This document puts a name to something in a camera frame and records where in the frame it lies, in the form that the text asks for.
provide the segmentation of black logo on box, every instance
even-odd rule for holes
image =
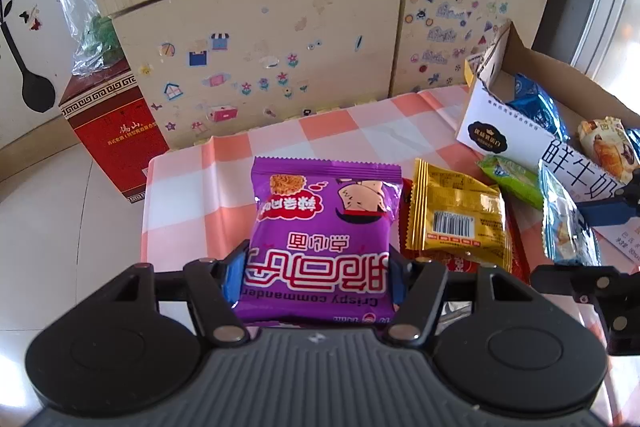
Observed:
[[[467,127],[471,140],[476,142],[480,149],[499,154],[507,150],[507,139],[490,123],[475,121]]]

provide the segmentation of white floor tile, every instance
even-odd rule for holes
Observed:
[[[40,330],[76,304],[91,163],[76,145],[0,183],[0,330]]]
[[[78,302],[140,261],[143,201],[129,203],[94,163],[86,191],[78,255]]]
[[[39,331],[0,331],[0,425],[18,427],[40,410],[24,371],[24,354]]]

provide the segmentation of spoon wall decal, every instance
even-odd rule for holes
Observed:
[[[12,5],[13,1],[9,1],[6,6],[4,6],[2,0],[0,0],[0,28],[9,46],[9,50],[22,73],[22,99],[24,103],[31,110],[45,112],[51,109],[56,103],[56,89],[48,78],[31,73],[31,71],[27,69],[27,66],[25,66],[5,20],[11,11]]]

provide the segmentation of pink and white tablecloth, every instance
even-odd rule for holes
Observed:
[[[249,237],[256,213],[250,180],[254,156],[394,163],[405,178],[413,177],[414,159],[420,157],[488,182],[476,166],[479,156],[455,139],[467,91],[450,86],[404,94],[214,137],[158,156],[149,163],[146,182],[142,260],[156,271],[179,270],[200,257],[222,259]],[[542,214],[519,201],[514,209],[531,269],[549,263],[542,251]],[[638,270],[604,238],[600,246],[604,263]],[[591,306],[564,300],[562,307],[603,337]],[[612,360],[609,385],[603,385],[596,409],[610,423],[640,423],[640,362]]]

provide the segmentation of cabinet door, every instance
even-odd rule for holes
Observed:
[[[464,60],[482,52],[511,19],[533,44],[546,0],[402,0],[392,94],[464,84]]]
[[[162,0],[114,26],[167,143],[388,95],[400,0]]]

